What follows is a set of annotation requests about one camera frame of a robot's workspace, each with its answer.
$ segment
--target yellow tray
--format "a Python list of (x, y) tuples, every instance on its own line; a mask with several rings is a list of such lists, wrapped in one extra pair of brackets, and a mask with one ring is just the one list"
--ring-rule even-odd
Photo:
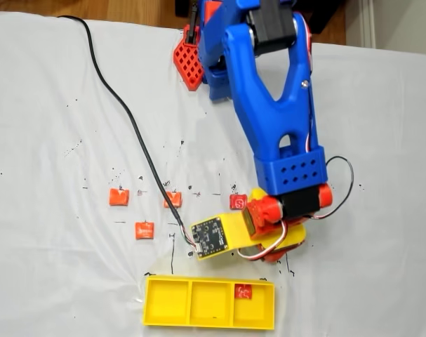
[[(251, 298), (235, 298), (235, 285)], [(149, 276), (144, 325), (274, 329), (274, 284), (260, 280)]]

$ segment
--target robotic arm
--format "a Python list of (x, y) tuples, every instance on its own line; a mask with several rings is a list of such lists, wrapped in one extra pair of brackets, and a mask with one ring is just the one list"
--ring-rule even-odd
[[(194, 7), (174, 62), (189, 89), (195, 90), (203, 79), (211, 100), (233, 99), (260, 188), (242, 212), (191, 226), (197, 253), (202, 259), (238, 249), (249, 260), (273, 261), (303, 243), (305, 218), (332, 203), (324, 149), (317, 138), (309, 28), (286, 0), (199, 0), (198, 9), (200, 25), (194, 27)], [(183, 48), (189, 52), (186, 58)], [(285, 48), (289, 71), (275, 101), (258, 76), (255, 57)], [(286, 136), (290, 144), (280, 146)], [(257, 246), (260, 253), (243, 255), (239, 249), (247, 246)]]

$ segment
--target circuit board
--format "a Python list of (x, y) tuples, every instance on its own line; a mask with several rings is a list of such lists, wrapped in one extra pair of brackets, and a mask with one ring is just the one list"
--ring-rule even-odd
[(196, 243), (199, 258), (204, 258), (228, 248), (220, 218), (193, 225), (192, 237)]

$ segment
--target small orange block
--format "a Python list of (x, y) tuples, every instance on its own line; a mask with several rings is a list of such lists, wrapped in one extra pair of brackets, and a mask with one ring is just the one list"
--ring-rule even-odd
[(128, 205), (128, 190), (119, 190), (117, 188), (109, 189), (109, 204), (110, 206), (127, 206)]
[[(172, 204), (174, 205), (174, 207), (178, 208), (182, 206), (182, 192), (166, 191), (166, 194), (168, 195), (169, 199), (172, 201)], [(166, 200), (164, 200), (163, 206), (165, 209), (169, 208), (169, 205), (166, 202)]]
[(135, 237), (139, 239), (154, 238), (154, 223), (135, 223)]

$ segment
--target wooden floor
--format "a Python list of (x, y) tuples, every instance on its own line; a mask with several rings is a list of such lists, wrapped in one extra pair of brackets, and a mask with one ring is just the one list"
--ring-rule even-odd
[[(75, 15), (84, 19), (134, 22), (182, 28), (187, 18), (175, 16), (174, 0), (0, 0), (0, 11), (47, 16)], [(314, 42), (345, 44), (345, 11), (341, 6)]]

